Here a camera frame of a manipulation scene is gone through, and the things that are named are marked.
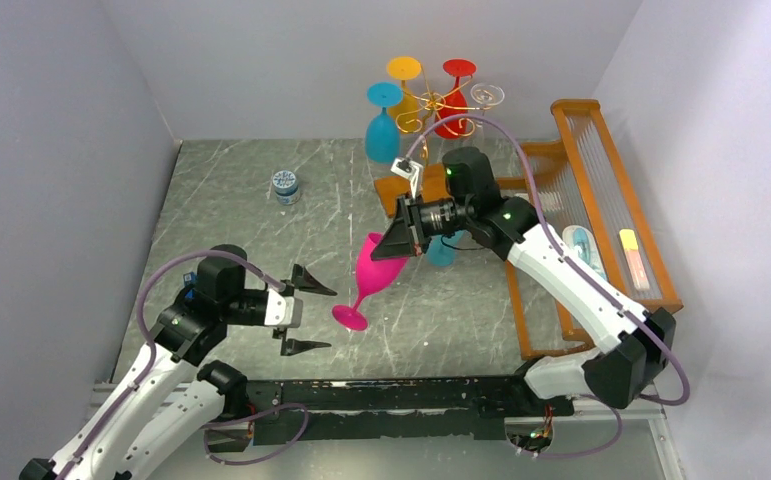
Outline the light blue wine glass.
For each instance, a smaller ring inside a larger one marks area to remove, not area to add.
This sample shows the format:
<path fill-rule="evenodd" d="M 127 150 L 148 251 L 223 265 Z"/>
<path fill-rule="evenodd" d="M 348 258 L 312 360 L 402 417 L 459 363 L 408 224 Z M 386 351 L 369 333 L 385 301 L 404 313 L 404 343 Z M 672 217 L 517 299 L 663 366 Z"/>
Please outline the light blue wine glass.
<path fill-rule="evenodd" d="M 459 230 L 452 235 L 433 236 L 426 251 L 428 262 L 436 267 L 451 265 L 459 252 L 458 242 L 465 233 L 465 230 Z"/>

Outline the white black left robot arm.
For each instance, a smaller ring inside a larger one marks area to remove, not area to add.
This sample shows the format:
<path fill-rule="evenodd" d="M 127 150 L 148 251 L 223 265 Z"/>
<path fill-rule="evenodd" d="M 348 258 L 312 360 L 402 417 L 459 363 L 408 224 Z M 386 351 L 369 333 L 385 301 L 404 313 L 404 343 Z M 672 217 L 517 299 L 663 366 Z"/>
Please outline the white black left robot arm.
<path fill-rule="evenodd" d="M 195 274 L 153 325 L 145 302 L 154 285 L 173 267 L 198 260 Z M 290 339 L 301 324 L 297 293 L 332 296 L 309 271 L 296 264 L 278 280 L 231 244 L 177 257 L 151 275 L 138 295 L 137 325 L 144 343 L 129 372 L 78 433 L 48 458 L 33 458 L 22 479 L 146 479 L 198 431 L 245 425 L 284 410 L 302 413 L 300 403 L 259 408 L 250 398 L 248 378 L 220 361 L 207 362 L 231 326 L 270 329 L 280 352 L 290 356 L 319 348 L 315 341 Z"/>

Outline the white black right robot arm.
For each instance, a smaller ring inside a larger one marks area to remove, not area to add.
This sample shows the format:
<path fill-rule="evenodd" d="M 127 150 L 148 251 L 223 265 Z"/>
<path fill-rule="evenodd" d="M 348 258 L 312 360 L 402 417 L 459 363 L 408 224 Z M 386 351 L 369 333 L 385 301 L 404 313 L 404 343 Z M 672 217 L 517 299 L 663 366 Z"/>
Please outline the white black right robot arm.
<path fill-rule="evenodd" d="M 642 396 L 669 363 L 676 321 L 664 308 L 649 310 L 587 265 L 540 220 L 521 197 L 504 196 L 488 156 L 459 147 L 443 156 L 446 198 L 426 202 L 408 194 L 372 250 L 377 263 L 420 256 L 431 239 L 466 231 L 482 247 L 531 277 L 586 330 L 593 348 L 531 363 L 514 383 L 510 399 L 532 415 L 550 398 L 592 395 L 605 405 L 626 408 Z"/>

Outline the pink wine glass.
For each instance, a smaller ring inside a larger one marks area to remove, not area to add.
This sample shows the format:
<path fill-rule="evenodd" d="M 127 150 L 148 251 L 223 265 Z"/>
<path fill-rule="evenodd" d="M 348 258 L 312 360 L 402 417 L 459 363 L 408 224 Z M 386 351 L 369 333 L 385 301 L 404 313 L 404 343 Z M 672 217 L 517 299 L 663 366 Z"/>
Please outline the pink wine glass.
<path fill-rule="evenodd" d="M 352 331 L 364 331 L 368 320 L 360 311 L 364 300 L 389 288 L 401 274 L 408 262 L 407 257 L 374 260 L 372 253 L 382 240 L 380 232 L 368 233 L 355 265 L 357 295 L 351 305 L 335 305 L 333 318 L 343 327 Z"/>

